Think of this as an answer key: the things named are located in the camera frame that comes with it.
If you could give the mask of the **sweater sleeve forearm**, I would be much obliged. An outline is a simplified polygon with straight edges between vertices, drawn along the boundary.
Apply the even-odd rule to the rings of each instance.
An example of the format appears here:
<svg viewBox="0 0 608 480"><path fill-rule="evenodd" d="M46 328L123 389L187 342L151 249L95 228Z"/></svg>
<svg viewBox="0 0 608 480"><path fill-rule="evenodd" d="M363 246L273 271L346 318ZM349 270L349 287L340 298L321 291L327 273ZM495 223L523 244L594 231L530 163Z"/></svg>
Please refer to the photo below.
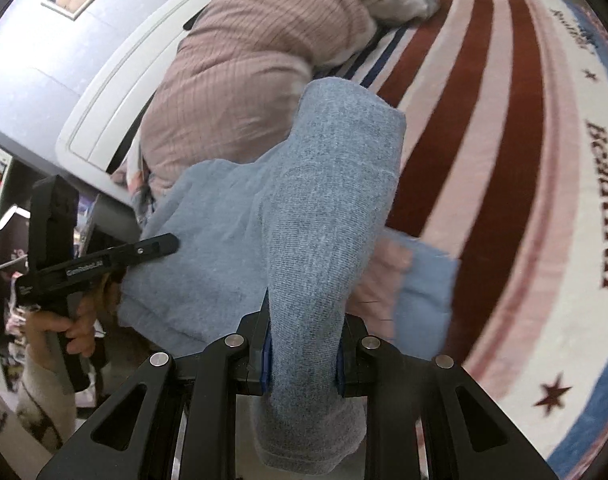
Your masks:
<svg viewBox="0 0 608 480"><path fill-rule="evenodd" d="M75 394L64 392L57 374L34 359L32 347L27 348L14 414L19 445L38 455L59 451L75 431Z"/></svg>

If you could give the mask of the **person left hand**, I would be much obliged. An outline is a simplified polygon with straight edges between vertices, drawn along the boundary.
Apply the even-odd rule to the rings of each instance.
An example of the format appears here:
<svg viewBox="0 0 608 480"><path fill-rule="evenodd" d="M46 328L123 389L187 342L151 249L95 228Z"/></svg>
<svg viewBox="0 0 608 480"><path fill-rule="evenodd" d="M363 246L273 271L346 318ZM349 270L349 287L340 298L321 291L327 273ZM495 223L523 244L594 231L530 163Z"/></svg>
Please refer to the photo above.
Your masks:
<svg viewBox="0 0 608 480"><path fill-rule="evenodd" d="M75 314L57 315L50 311L34 311L25 318L27 350L31 359L47 370L54 370L54 354L47 337L64 334L68 341L66 353L89 358L95 351L94 325L101 310L114 311L121 299L121 286L105 278L94 289L83 294Z"/></svg>

